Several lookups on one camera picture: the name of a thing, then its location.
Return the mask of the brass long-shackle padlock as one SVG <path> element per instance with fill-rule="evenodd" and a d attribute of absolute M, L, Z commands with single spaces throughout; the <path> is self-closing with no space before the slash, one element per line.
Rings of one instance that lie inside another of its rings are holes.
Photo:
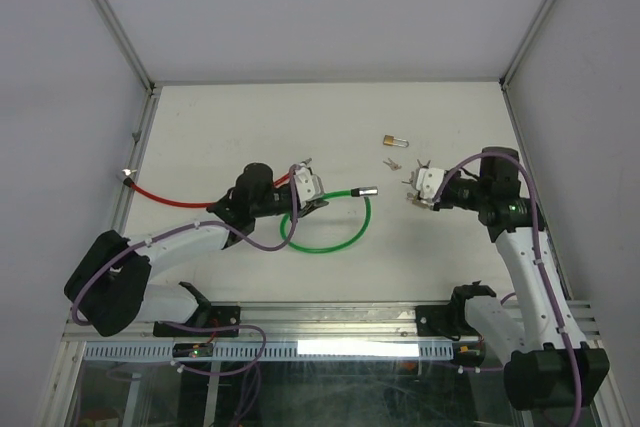
<path fill-rule="evenodd" d="M 409 147 L 409 142 L 407 140 L 395 137 L 393 135 L 385 135 L 383 137 L 383 144 L 385 146 L 396 147 L 396 148 Z"/>

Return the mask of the green cable lock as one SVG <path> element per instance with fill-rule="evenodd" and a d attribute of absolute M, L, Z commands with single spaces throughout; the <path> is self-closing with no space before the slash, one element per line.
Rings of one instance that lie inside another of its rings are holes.
<path fill-rule="evenodd" d="M 369 230 L 372 200 L 376 195 L 375 187 L 325 193 L 319 199 L 319 206 L 328 207 L 329 212 L 307 222 L 299 218 L 301 233 L 295 234 L 288 247 L 309 255 L 327 255 L 351 248 Z"/>

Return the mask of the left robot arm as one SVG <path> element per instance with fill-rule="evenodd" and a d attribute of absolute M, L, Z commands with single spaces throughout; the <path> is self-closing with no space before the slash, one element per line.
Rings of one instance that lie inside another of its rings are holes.
<path fill-rule="evenodd" d="M 257 220 L 288 216 L 297 222 L 317 207 L 323 194 L 321 178 L 305 163 L 292 165 L 288 182 L 281 186 L 275 185 L 268 165 L 250 163 L 223 197 L 184 225 L 138 237 L 115 230 L 101 233 L 64 287 L 72 321 L 93 327 L 103 337 L 136 322 L 201 334 L 214 324 L 212 302 L 187 281 L 155 285 L 152 276 L 239 243 L 279 251 L 292 237 L 276 245 L 261 244 L 250 237 Z"/>

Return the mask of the silver keys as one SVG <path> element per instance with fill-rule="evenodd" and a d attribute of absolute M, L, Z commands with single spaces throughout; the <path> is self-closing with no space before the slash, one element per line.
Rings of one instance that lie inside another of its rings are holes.
<path fill-rule="evenodd" d="M 432 210 L 434 206 L 432 202 L 422 199 L 417 193 L 407 193 L 406 199 L 410 204 L 421 209 Z"/>
<path fill-rule="evenodd" d="M 387 160 L 384 160 L 383 163 L 385 165 L 387 165 L 391 170 L 399 170 L 402 168 L 401 165 L 397 164 L 396 162 L 394 162 L 392 159 L 388 158 Z"/>

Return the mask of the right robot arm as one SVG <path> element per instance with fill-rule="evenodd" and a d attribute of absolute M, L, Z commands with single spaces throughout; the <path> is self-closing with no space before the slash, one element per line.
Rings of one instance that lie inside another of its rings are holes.
<path fill-rule="evenodd" d="M 503 366 L 503 383 L 518 411 L 570 408 L 576 424 L 607 377 L 604 349 L 591 348 L 563 294 L 548 249 L 546 222 L 533 182 L 516 150 L 486 147 L 450 169 L 421 165 L 413 173 L 414 204 L 433 212 L 474 212 L 502 258 L 518 302 L 521 321 L 505 310 L 492 288 L 479 281 L 454 288 L 445 308 L 420 314 L 431 331 L 459 340 L 478 334 Z"/>

